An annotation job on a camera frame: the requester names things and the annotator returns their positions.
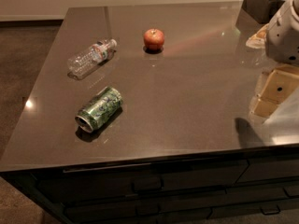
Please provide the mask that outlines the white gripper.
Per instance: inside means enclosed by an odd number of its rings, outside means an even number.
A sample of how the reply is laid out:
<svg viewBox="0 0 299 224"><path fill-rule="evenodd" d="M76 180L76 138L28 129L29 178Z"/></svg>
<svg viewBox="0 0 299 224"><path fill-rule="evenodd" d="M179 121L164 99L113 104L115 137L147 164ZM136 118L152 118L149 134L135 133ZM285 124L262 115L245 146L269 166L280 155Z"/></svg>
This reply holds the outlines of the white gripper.
<svg viewBox="0 0 299 224"><path fill-rule="evenodd" d="M286 0L270 20L265 40L266 55L279 63L299 64L299 0ZM258 96L276 105L299 87L299 68L278 66L266 77Z"/></svg>

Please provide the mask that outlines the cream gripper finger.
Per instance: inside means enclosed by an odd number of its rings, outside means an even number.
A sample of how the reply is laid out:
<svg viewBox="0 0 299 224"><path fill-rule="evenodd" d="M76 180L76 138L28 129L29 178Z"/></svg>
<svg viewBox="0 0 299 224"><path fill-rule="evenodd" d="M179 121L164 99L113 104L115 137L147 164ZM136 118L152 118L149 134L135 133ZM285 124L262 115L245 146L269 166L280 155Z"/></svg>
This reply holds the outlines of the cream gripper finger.
<svg viewBox="0 0 299 224"><path fill-rule="evenodd" d="M258 96L253 97L249 105L252 114L263 118L269 118L277 109L278 104L263 100Z"/></svg>

